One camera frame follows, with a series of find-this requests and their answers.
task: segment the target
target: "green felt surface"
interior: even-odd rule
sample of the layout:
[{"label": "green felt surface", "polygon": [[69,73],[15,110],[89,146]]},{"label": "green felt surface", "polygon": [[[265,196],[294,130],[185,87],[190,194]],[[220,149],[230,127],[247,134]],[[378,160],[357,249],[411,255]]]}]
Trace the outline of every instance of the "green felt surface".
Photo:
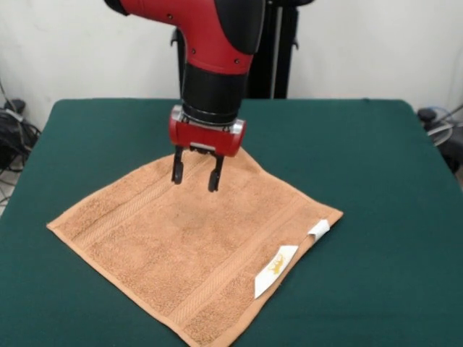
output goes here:
[{"label": "green felt surface", "polygon": [[[172,153],[174,103],[56,104],[0,220],[0,346],[184,345],[46,229]],[[463,194],[412,109],[250,100],[241,117],[264,169],[345,215],[236,346],[461,346]]]}]

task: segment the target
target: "small white tag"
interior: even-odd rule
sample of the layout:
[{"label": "small white tag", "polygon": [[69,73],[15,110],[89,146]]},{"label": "small white tag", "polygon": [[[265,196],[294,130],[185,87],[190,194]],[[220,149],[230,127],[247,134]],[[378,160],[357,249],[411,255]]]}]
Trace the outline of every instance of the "small white tag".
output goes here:
[{"label": "small white tag", "polygon": [[296,254],[298,246],[281,246],[276,256],[255,276],[254,299],[257,299],[280,277]]},{"label": "small white tag", "polygon": [[330,223],[328,223],[326,219],[322,219],[313,228],[309,230],[308,234],[313,235],[315,237],[315,242],[317,242],[329,230],[330,230]]}]

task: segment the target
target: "printed logo on tag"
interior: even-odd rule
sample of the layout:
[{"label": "printed logo on tag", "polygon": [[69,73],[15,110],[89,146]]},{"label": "printed logo on tag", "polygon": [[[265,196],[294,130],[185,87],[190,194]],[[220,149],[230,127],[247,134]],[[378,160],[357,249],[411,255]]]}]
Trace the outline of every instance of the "printed logo on tag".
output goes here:
[{"label": "printed logo on tag", "polygon": [[284,257],[281,253],[278,253],[277,259],[272,262],[272,265],[268,268],[270,271],[273,271],[274,275],[279,275],[281,272],[281,266],[283,266]]},{"label": "printed logo on tag", "polygon": [[254,299],[261,296],[284,272],[298,246],[281,246],[275,257],[255,276]]}]

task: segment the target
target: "brown towel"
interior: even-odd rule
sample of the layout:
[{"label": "brown towel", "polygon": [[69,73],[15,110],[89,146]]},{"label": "brown towel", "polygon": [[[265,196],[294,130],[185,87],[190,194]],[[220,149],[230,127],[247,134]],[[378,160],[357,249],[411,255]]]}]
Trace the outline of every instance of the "brown towel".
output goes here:
[{"label": "brown towel", "polygon": [[[227,346],[315,243],[307,232],[342,213],[266,173],[244,150],[225,160],[216,193],[207,190],[211,156],[186,152],[179,186],[172,162],[127,174],[48,227],[189,345]],[[297,246],[295,255],[255,299],[255,276],[284,245]]]}]

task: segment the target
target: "black cable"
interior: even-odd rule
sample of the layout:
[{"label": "black cable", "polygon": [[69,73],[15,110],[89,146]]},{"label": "black cable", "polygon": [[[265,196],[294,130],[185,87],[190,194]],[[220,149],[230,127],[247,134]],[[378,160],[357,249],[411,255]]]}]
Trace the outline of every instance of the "black cable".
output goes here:
[{"label": "black cable", "polygon": [[[41,132],[20,115],[0,108],[0,170],[22,172]],[[20,160],[22,167],[12,168]]]},{"label": "black cable", "polygon": [[16,186],[16,184],[14,184],[14,183],[12,183],[12,182],[7,182],[7,181],[5,181],[5,180],[3,180],[3,179],[0,179],[0,183],[6,184],[7,186],[11,186],[11,187],[15,187],[15,186]]},{"label": "black cable", "polygon": [[438,123],[439,121],[444,121],[447,118],[450,118],[454,116],[455,114],[459,113],[461,110],[463,110],[463,104],[455,108],[453,111],[448,112],[445,116],[442,116],[441,118],[437,119],[435,123]]},{"label": "black cable", "polygon": [[5,92],[5,88],[3,88],[3,84],[1,83],[1,78],[0,78],[0,92],[3,95],[4,99],[7,101],[8,105],[12,108],[13,111],[16,112],[16,106],[11,102],[10,99],[7,97],[7,93]]},{"label": "black cable", "polygon": [[10,197],[4,197],[2,200],[0,200],[0,204],[5,202],[5,201],[8,201]]},{"label": "black cable", "polygon": [[452,112],[449,113],[450,116],[453,116],[454,114],[460,112],[461,110],[463,110],[463,104],[461,104],[460,106],[458,106],[457,108],[455,108]]}]

